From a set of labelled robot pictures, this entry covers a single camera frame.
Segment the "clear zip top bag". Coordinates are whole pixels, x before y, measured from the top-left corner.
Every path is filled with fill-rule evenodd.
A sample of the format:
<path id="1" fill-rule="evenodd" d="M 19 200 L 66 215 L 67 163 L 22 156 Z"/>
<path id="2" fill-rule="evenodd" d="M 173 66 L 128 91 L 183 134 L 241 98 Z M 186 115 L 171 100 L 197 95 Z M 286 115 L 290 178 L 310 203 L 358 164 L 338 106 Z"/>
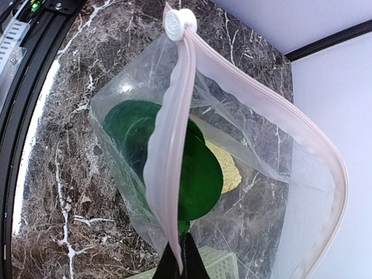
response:
<path id="1" fill-rule="evenodd" d="M 345 165 L 296 106 L 165 5 L 163 33 L 91 100 L 155 278 L 309 278 L 344 215 Z"/>

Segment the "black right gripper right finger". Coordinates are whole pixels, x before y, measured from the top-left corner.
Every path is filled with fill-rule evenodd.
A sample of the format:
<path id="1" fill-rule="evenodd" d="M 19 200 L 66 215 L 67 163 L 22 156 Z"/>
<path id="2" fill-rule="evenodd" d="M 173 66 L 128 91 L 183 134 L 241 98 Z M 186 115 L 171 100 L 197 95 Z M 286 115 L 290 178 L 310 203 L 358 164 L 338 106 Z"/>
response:
<path id="1" fill-rule="evenodd" d="M 183 260 L 181 278 L 209 279 L 209 275 L 190 232 L 183 234 L 181 237 L 181 254 Z"/>

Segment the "beige walnut-like food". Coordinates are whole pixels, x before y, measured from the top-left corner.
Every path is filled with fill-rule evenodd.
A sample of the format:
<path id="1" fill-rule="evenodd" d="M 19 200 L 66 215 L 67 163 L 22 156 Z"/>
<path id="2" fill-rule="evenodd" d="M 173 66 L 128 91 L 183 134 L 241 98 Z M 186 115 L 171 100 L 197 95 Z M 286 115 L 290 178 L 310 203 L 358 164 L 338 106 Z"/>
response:
<path id="1" fill-rule="evenodd" d="M 205 144 L 217 158 L 223 173 L 224 182 L 221 193 L 225 194 L 236 189 L 241 183 L 242 177 L 231 154 L 209 141 L 206 141 Z"/>

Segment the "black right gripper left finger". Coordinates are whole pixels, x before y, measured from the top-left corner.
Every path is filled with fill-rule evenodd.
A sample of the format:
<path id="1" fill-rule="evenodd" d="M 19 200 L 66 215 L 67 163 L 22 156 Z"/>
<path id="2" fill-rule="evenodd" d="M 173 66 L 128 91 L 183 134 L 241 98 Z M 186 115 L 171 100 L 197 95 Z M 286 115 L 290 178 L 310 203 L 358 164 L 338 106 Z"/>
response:
<path id="1" fill-rule="evenodd" d="M 152 279 L 180 279 L 180 271 L 174 253 L 167 243 Z"/>

